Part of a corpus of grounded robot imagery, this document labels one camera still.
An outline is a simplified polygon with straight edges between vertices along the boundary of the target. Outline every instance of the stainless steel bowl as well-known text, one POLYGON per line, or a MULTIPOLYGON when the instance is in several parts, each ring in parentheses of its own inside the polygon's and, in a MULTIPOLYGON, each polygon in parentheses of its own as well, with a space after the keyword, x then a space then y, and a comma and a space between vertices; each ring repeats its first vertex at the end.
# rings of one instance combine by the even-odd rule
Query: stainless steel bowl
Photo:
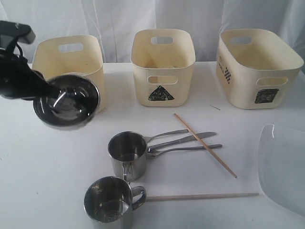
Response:
POLYGON ((34 100, 36 115, 46 124, 60 129, 78 129, 90 122, 100 104, 97 87, 76 75, 54 77, 48 83, 61 89, 57 99, 39 97, 34 100))

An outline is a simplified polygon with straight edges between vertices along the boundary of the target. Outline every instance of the butter knife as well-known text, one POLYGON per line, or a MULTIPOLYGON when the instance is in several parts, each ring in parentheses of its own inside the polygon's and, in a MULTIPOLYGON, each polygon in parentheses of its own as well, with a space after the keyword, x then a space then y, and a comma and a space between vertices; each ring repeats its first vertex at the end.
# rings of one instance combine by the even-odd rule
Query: butter knife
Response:
MULTIPOLYGON (((206 138, 206 137, 212 137, 216 134, 217 134, 216 132, 203 132, 203 133, 197 134, 197 136, 200 137, 201 139, 203 139, 203 138, 206 138)), ((153 145, 153 146, 149 146, 148 148, 150 148, 150 150, 159 149, 159 148, 163 148, 163 147, 166 147, 166 146, 173 146, 173 145, 176 145, 176 144, 191 142, 191 141, 195 141, 195 140, 196 140, 196 138, 194 138, 194 136, 191 135, 191 136, 183 137, 183 138, 173 140, 173 141, 170 141, 170 142, 164 142, 164 143, 156 144, 156 145, 153 145)))

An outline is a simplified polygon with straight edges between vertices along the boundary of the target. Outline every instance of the wooden chopstick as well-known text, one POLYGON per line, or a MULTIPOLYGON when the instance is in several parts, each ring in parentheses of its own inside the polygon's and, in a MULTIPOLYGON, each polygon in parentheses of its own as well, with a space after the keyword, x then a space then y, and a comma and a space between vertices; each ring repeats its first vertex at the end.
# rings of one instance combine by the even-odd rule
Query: wooden chopstick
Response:
POLYGON ((214 153, 214 151, 206 144, 203 142, 203 140, 201 140, 197 134, 177 115, 177 114, 173 114, 185 127, 186 129, 189 130, 190 133, 192 133, 192 135, 197 139, 198 142, 200 142, 202 144, 202 146, 204 148, 206 148, 207 151, 209 151, 210 154, 212 154, 213 157, 215 157, 215 159, 226 169, 228 170, 229 173, 231 173, 233 175, 233 177, 237 178, 237 175, 225 164, 225 162, 222 161, 222 159, 220 159, 220 157, 214 153))
POLYGON ((180 195, 180 196, 160 196, 146 197, 145 201, 169 201, 169 200, 191 200, 191 199, 222 199, 258 196, 258 192, 250 193, 228 193, 228 194, 201 194, 201 195, 180 195))

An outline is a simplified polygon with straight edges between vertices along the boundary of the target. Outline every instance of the cream plastic bin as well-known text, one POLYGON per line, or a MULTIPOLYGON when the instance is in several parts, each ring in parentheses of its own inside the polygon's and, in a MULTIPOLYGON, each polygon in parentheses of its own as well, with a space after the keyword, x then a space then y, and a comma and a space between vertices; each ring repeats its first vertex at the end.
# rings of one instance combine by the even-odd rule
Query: cream plastic bin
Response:
POLYGON ((277 107, 303 64, 303 59, 270 31, 229 30, 220 35, 216 73, 236 107, 277 107))
POLYGON ((180 106, 185 103, 195 63, 189 33, 174 29, 140 31, 134 37, 131 62, 136 96, 141 104, 180 106), (164 37, 172 38, 171 43, 160 43, 164 37))
POLYGON ((46 80, 69 73, 91 80, 99 89, 99 112, 105 108, 103 60, 95 37, 77 35, 41 42, 35 52, 33 69, 41 72, 46 80))

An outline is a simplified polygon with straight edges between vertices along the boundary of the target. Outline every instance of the white tablecloth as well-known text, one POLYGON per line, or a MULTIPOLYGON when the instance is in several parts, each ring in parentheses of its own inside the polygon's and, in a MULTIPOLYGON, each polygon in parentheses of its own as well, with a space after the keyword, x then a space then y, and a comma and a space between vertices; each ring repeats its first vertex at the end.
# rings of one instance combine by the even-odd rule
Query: white tablecloth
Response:
MULTIPOLYGON (((260 131, 269 123, 305 130, 305 76, 301 73, 297 77, 280 107, 241 110, 227 101, 215 68, 215 62, 196 63, 187 103, 157 108, 137 102, 130 63, 106 63, 108 105, 77 131, 45 126, 31 102, 0 99, 0 227, 91 228, 83 197, 95 180, 113 175, 107 152, 111 137, 126 130, 151 136, 184 129, 173 113, 196 132, 216 131, 217 136, 205 141, 223 144, 215 152, 238 178, 207 152, 181 151, 149 160, 145 175, 132 186, 145 186, 149 196, 261 192, 257 179, 260 131)), ((152 144, 170 139, 158 138, 152 144)), ((253 198, 147 202, 134 214, 134 229, 305 228, 305 218, 263 194, 253 198)))

